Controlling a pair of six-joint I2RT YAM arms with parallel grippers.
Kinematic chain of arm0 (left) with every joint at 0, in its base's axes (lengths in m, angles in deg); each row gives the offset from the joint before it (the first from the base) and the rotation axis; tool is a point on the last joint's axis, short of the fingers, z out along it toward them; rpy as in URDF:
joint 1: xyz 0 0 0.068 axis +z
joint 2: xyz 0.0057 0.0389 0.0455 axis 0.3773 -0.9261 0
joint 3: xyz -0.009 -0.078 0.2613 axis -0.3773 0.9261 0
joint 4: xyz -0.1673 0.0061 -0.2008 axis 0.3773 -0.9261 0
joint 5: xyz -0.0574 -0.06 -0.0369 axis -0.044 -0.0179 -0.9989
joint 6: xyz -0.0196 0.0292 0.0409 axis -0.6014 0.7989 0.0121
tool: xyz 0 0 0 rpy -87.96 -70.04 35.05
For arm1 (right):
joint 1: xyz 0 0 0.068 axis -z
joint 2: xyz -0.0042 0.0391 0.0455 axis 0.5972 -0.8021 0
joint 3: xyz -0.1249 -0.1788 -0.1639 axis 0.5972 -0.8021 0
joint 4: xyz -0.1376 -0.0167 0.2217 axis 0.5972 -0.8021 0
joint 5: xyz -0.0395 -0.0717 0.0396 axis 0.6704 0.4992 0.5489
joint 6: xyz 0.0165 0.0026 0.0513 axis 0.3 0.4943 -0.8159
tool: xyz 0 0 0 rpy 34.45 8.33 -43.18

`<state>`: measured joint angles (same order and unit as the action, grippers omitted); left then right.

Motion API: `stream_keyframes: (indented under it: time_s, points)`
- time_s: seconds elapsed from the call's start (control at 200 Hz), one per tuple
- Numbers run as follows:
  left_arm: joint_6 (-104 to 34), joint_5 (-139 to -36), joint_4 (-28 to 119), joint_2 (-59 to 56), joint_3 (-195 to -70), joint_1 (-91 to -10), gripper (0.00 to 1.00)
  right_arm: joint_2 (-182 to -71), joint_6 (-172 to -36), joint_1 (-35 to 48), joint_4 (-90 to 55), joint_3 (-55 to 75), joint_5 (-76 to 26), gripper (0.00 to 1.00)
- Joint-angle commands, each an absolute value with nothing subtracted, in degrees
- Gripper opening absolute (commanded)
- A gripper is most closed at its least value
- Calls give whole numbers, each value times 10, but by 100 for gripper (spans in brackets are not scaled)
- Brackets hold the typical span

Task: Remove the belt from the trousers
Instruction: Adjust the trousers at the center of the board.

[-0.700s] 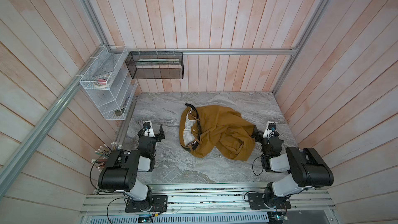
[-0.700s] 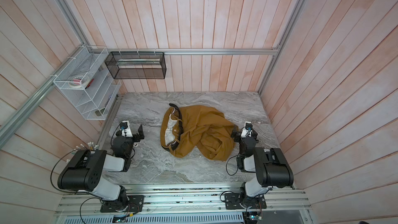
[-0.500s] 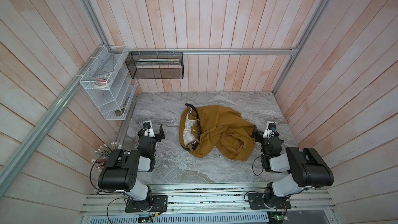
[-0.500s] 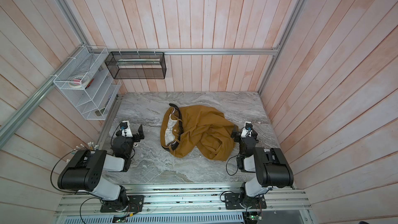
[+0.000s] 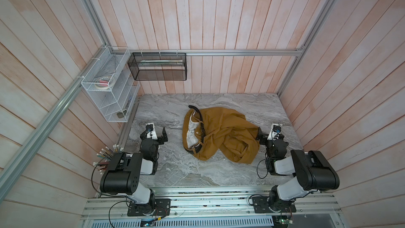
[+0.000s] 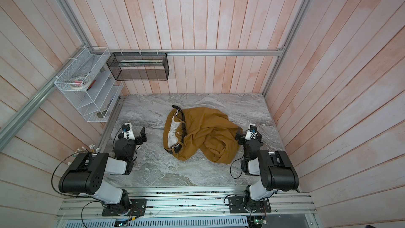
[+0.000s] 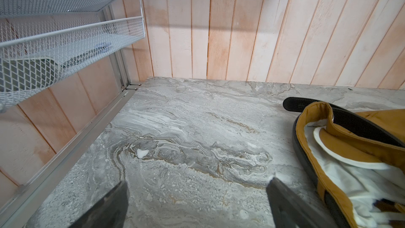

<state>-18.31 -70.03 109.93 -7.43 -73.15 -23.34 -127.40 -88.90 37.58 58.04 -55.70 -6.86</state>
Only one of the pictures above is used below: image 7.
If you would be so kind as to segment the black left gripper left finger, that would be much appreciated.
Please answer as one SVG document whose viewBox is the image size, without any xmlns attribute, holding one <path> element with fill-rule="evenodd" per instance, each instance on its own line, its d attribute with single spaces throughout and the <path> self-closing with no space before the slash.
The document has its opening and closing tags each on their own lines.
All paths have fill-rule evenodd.
<svg viewBox="0 0 405 228">
<path fill-rule="evenodd" d="M 123 228 L 128 207 L 128 185 L 122 180 L 69 228 Z"/>
</svg>

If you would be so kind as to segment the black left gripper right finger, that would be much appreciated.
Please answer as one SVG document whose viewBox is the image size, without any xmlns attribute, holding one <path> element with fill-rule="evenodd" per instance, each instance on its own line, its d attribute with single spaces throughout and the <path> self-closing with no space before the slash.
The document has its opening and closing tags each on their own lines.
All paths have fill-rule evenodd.
<svg viewBox="0 0 405 228">
<path fill-rule="evenodd" d="M 281 180 L 273 177 L 266 193 L 277 228 L 335 228 L 336 224 L 309 206 Z"/>
</svg>

